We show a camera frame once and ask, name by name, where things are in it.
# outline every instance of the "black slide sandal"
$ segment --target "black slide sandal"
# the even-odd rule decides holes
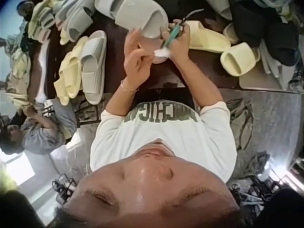
[[[296,52],[299,46],[299,33],[295,24],[273,23],[267,27],[266,46],[272,58],[285,66],[295,65]]]
[[[280,21],[275,9],[262,8],[252,0],[229,0],[229,4],[236,35],[252,48],[260,46],[267,23]]]

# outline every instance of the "nose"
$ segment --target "nose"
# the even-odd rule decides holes
[[[158,156],[145,155],[130,162],[125,168],[125,179],[163,183],[173,177],[172,169]]]

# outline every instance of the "white t-shirt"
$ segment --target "white t-shirt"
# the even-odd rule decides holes
[[[103,111],[91,148],[91,169],[129,157],[139,148],[162,141],[177,157],[219,176],[231,177],[237,150],[224,102],[204,107],[200,115],[173,101],[137,105],[126,117]]]

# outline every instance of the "bracelet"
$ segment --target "bracelet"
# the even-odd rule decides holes
[[[131,94],[134,94],[134,93],[136,93],[136,92],[139,90],[139,88],[137,88],[136,90],[131,91],[131,90],[127,89],[127,88],[124,86],[123,82],[124,82],[124,80],[121,80],[121,81],[120,81],[120,86],[122,87],[122,89],[123,89],[124,91],[126,91],[126,92],[128,92],[128,93],[131,93]]]

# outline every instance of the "dark table surface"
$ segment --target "dark table surface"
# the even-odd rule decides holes
[[[200,20],[206,28],[222,31],[227,22],[216,16],[211,8],[202,13],[193,15],[192,20]],[[103,30],[107,34],[107,53],[105,62],[105,93],[113,93],[118,88],[120,81],[124,79],[124,39],[127,31],[117,25],[114,20],[96,12],[94,23],[83,36],[90,36],[94,31]],[[60,32],[54,27],[51,33],[51,41],[48,49],[46,95],[54,98],[56,93],[53,82],[58,78],[58,70],[65,55],[71,51],[76,43],[69,42],[60,46]],[[219,88],[237,88],[238,78],[229,76],[220,64],[220,54],[205,51],[190,50],[190,58]],[[153,65],[151,76],[141,89],[148,88],[175,88],[184,87],[181,75],[175,65],[166,62]]]

